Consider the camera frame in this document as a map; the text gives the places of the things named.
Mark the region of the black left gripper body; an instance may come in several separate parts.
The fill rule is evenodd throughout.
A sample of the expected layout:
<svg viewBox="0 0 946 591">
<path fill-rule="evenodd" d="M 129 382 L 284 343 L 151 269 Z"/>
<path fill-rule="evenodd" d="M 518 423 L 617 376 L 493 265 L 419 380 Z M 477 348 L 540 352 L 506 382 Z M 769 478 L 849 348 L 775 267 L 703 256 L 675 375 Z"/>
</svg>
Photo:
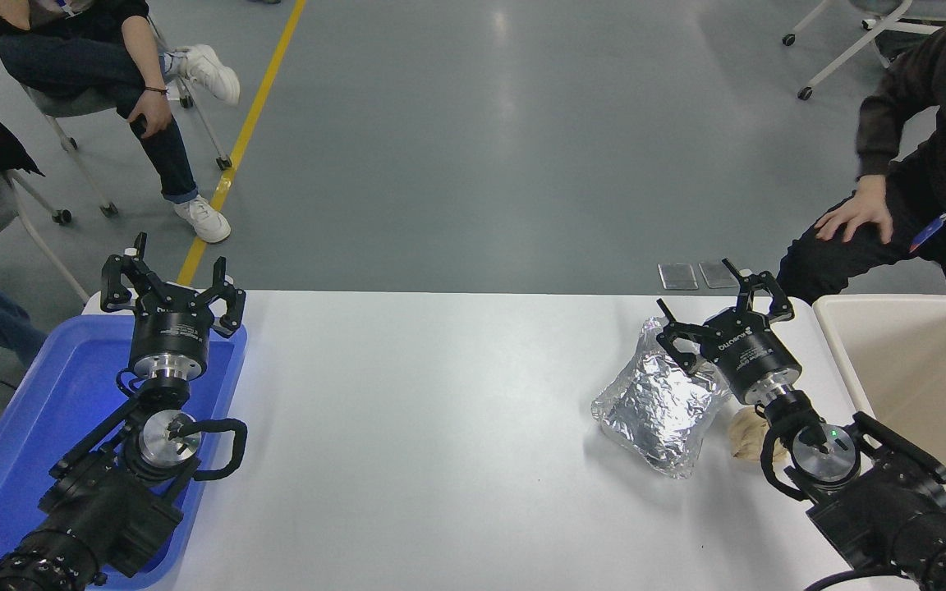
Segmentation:
<svg viewBox="0 0 946 591">
<path fill-rule="evenodd" d="M 214 324 L 210 308 L 177 311 L 151 298 L 139 298 L 135 304 L 135 328 L 129 362 L 150 358 L 158 353 L 183 355 L 203 364 L 208 355 L 208 333 Z"/>
</svg>

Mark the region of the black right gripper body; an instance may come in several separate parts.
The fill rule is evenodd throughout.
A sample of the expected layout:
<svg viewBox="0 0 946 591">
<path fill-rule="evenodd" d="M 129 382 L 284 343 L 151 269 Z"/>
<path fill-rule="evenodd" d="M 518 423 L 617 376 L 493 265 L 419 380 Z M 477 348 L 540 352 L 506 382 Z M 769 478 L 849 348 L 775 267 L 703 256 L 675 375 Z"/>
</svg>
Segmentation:
<svg viewBox="0 0 946 591">
<path fill-rule="evenodd" d="M 706 319 L 713 334 L 705 358 L 714 364 L 741 404 L 769 404 L 774 384 L 791 386 L 802 365 L 778 339 L 769 318 L 754 310 L 728 308 Z M 762 382 L 773 385 L 762 386 Z"/>
</svg>

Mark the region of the person's right hand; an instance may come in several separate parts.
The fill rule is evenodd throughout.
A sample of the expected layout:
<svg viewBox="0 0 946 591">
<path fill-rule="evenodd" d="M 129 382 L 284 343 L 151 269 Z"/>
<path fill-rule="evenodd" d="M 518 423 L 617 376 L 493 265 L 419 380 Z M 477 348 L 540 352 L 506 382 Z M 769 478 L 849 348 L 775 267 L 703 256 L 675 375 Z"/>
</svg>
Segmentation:
<svg viewBox="0 0 946 591">
<path fill-rule="evenodd" d="M 815 239 L 830 241 L 840 236 L 841 242 L 851 243 L 861 228 L 874 226 L 879 242 L 889 244 L 893 236 L 893 217 L 886 195 L 886 176 L 860 176 L 852 197 L 831 212 L 822 214 L 815 222 L 812 227 Z"/>
</svg>

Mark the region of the person's hand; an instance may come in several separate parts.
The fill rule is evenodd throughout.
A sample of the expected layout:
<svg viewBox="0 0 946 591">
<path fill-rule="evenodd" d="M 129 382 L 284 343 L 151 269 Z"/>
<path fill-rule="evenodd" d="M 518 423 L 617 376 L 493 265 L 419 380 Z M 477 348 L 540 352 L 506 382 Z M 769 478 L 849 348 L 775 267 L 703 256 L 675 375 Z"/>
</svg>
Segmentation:
<svg viewBox="0 0 946 591">
<path fill-rule="evenodd" d="M 165 131 L 173 123 L 173 115 L 163 90 L 146 87 L 129 112 L 127 122 L 131 124 L 136 137 L 142 140 Z"/>
</svg>

